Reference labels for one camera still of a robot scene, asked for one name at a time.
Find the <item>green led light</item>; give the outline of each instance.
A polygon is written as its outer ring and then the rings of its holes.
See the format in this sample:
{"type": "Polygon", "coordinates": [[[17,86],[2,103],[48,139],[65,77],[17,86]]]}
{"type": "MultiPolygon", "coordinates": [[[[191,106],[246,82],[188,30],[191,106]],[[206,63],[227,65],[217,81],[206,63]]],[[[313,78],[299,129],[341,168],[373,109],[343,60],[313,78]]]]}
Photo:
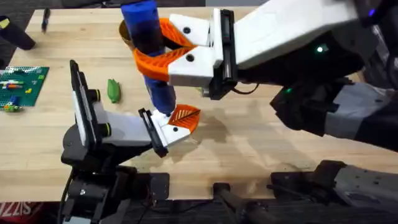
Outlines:
{"type": "Polygon", "coordinates": [[[329,50],[328,46],[326,44],[321,44],[315,49],[315,53],[317,54],[324,54],[329,50]]]}

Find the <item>black marker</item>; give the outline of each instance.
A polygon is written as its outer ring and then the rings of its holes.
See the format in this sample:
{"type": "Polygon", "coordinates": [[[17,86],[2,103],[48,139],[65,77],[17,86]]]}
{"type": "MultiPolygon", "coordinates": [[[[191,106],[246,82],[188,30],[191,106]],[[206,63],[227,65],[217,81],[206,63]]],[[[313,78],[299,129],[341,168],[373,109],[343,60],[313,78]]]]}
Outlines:
{"type": "Polygon", "coordinates": [[[45,33],[47,31],[47,25],[49,24],[49,17],[50,17],[50,9],[44,9],[44,16],[43,16],[43,23],[42,23],[42,32],[45,33]]]}

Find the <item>yellow object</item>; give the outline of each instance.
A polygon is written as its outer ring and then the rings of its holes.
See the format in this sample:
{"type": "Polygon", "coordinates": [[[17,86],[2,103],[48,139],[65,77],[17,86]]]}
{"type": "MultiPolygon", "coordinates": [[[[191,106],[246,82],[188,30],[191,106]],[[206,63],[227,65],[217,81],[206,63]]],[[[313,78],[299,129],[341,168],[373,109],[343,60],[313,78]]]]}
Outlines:
{"type": "Polygon", "coordinates": [[[4,29],[8,26],[8,24],[10,24],[10,20],[9,19],[5,19],[0,21],[0,29],[4,29]]]}
{"type": "Polygon", "coordinates": [[[111,128],[109,127],[109,123],[106,123],[106,130],[108,131],[108,136],[111,135],[111,128]]]}
{"type": "Polygon", "coordinates": [[[97,92],[97,100],[100,100],[100,91],[99,90],[95,90],[95,92],[97,92]]]}

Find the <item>gray panel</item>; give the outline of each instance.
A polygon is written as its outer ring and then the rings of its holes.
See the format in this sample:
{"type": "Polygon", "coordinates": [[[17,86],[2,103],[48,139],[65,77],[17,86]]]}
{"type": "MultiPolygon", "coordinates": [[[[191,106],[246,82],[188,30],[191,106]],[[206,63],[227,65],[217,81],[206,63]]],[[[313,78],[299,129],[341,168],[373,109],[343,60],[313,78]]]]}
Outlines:
{"type": "Polygon", "coordinates": [[[71,217],[69,222],[63,222],[63,224],[90,224],[90,220],[86,218],[71,217]]]}
{"type": "Polygon", "coordinates": [[[338,110],[326,115],[325,134],[354,139],[363,119],[386,106],[393,93],[365,83],[345,85],[333,101],[338,110]]]}
{"type": "Polygon", "coordinates": [[[398,174],[347,166],[339,171],[335,182],[335,192],[352,206],[398,213],[398,174]]]}

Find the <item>blue light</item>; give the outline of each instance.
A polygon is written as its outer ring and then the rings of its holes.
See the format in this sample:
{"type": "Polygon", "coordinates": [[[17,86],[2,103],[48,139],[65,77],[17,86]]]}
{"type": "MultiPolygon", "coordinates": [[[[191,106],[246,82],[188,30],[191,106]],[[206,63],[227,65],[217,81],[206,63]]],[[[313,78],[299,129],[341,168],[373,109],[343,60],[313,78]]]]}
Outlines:
{"type": "Polygon", "coordinates": [[[376,10],[375,9],[371,9],[370,11],[369,11],[369,16],[373,16],[373,14],[376,12],[376,10]]]}

